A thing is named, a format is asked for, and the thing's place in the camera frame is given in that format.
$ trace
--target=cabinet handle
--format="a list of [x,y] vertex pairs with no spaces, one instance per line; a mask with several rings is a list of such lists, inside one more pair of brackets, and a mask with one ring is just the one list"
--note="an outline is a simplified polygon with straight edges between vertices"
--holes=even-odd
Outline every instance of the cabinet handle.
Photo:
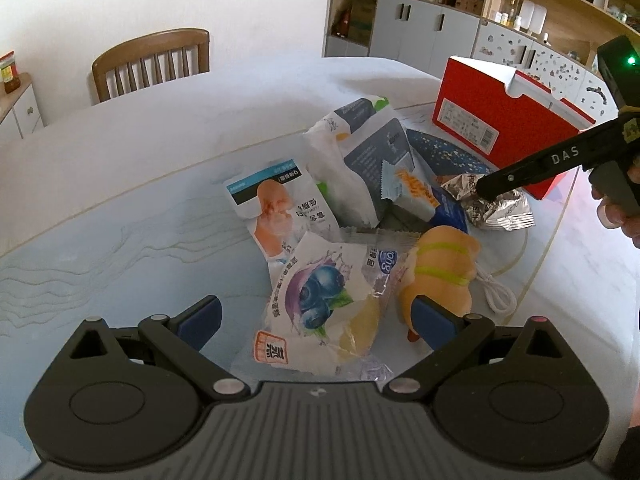
[[524,45],[522,47],[522,56],[520,57],[520,61],[518,62],[519,65],[524,63],[524,56],[527,53],[527,45]]
[[529,55],[530,55],[530,59],[529,59],[529,66],[527,66],[525,70],[529,70],[529,68],[531,68],[531,67],[532,67],[532,65],[533,65],[533,58],[535,58],[535,57],[536,57],[536,51],[535,51],[535,50],[532,50],[532,51],[531,51],[531,54],[529,54]]

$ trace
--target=silver foil wrapper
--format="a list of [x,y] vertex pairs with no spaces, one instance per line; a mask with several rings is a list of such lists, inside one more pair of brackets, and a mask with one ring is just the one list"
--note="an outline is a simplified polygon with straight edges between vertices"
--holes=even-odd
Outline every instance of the silver foil wrapper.
[[461,174],[442,184],[442,189],[460,202],[467,219],[479,229],[514,231],[536,222],[524,191],[515,189],[489,201],[476,194],[476,182],[483,175]]

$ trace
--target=wooden chair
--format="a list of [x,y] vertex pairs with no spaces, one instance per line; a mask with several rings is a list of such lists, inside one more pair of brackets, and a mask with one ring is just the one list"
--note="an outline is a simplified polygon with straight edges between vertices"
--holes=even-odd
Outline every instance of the wooden chair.
[[145,59],[152,58],[156,84],[162,82],[162,72],[160,70],[159,54],[167,54],[168,78],[176,78],[174,58],[172,52],[180,50],[182,52],[182,72],[184,76],[189,75],[189,63],[187,61],[187,49],[192,46],[198,47],[198,74],[209,71],[209,32],[202,28],[176,28],[174,30],[164,30],[147,34],[134,40],[125,41],[113,48],[110,48],[99,56],[92,65],[94,73],[95,88],[98,91],[100,102],[111,99],[109,87],[107,85],[107,74],[114,71],[116,89],[118,95],[124,95],[124,87],[120,76],[120,68],[127,66],[129,75],[130,90],[136,91],[136,78],[134,76],[133,64],[140,63],[142,72],[142,86],[149,86],[149,76],[146,72]]

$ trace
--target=marble tabletop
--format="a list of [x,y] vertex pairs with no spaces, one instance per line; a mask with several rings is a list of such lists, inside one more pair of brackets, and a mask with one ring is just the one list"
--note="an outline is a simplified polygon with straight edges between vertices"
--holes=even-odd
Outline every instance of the marble tabletop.
[[[272,377],[246,358],[271,290],[266,265],[221,183],[243,166],[298,156],[300,132],[367,94],[387,96],[407,128],[446,136],[431,123],[438,88],[389,60],[262,60],[111,100],[0,152],[0,479],[37,462],[24,402],[88,315],[135,326],[216,294],[223,325],[203,354],[247,380]],[[551,318],[609,402],[596,458],[607,466],[638,384],[638,254],[600,226],[589,190],[574,170],[531,200],[535,227],[472,229],[479,263],[518,307],[497,319],[475,283],[472,294],[474,311],[497,322]],[[390,308],[372,352],[398,373],[428,348],[406,341]]]

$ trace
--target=dark blue speckled plate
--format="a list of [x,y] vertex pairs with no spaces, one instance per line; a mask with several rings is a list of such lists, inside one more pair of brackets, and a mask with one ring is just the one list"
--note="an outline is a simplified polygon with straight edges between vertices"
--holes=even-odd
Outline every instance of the dark blue speckled plate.
[[479,158],[447,140],[416,130],[407,130],[406,134],[409,143],[437,176],[491,173],[491,170]]

